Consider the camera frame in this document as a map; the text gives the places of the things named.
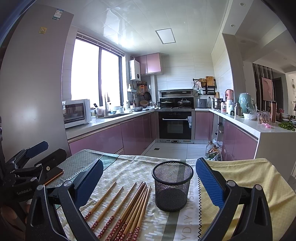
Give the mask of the left hand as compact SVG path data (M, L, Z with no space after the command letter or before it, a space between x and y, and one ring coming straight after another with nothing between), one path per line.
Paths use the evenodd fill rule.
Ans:
M8 206L1 206L1 240L25 240L26 224Z

